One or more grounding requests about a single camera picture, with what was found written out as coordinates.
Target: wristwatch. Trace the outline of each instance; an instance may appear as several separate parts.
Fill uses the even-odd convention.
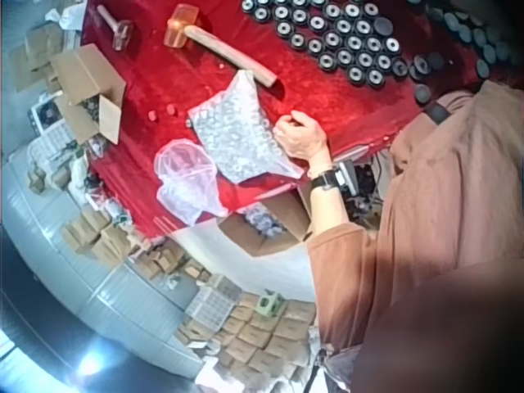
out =
[[[318,177],[311,180],[311,186],[313,188],[322,187],[324,191],[338,187],[337,175],[334,169],[327,170],[321,173]]]

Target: person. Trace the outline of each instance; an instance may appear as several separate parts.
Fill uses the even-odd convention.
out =
[[[351,223],[337,187],[314,187],[308,252],[321,342],[358,348],[369,328],[422,283],[471,264],[522,258],[524,95],[486,81],[473,95],[445,94],[391,145],[392,180],[376,238]],[[328,138],[305,113],[273,130],[311,179],[333,168]]]

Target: plastic crate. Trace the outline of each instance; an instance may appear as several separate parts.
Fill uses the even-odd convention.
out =
[[[212,287],[202,287],[186,309],[186,314],[217,332],[231,314],[236,302]]]
[[[240,300],[242,294],[242,289],[223,274],[213,274],[207,282],[207,286],[216,289],[235,304]]]

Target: table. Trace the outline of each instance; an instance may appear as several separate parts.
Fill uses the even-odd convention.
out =
[[[95,43],[127,82],[121,120],[120,142],[92,162],[109,192],[129,209],[133,221],[148,237],[183,228],[156,199],[160,180],[152,167],[155,154],[174,138],[198,142],[185,125],[187,110],[224,90],[236,70],[226,61],[188,42],[183,49],[162,44],[166,21],[182,1],[90,0],[82,44]],[[240,0],[186,0],[201,10],[201,26],[227,43],[253,56],[279,76],[271,89],[259,86],[260,103],[275,121],[292,109],[307,112],[324,127],[334,155],[359,145],[379,148],[387,144],[417,113],[413,82],[388,78],[380,91],[355,88],[337,71],[324,74],[305,53],[293,52],[274,31],[274,24],[259,25],[240,8]],[[135,24],[126,53],[111,48],[112,33],[96,12],[103,3],[118,20]],[[381,13],[395,24],[395,36],[404,58],[438,51],[449,60],[447,67],[427,84],[435,95],[478,82],[476,55],[450,37],[444,27],[416,16],[404,0],[376,1]],[[172,104],[177,116],[166,107]],[[148,119],[156,111],[157,122]],[[241,185],[218,176],[222,204],[235,210],[268,192],[295,187],[296,182],[263,175]],[[203,214],[201,220],[211,218]]]

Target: green item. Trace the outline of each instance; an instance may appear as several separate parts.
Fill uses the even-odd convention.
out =
[[[274,317],[282,306],[284,298],[277,292],[267,291],[259,298],[255,311],[265,317]]]

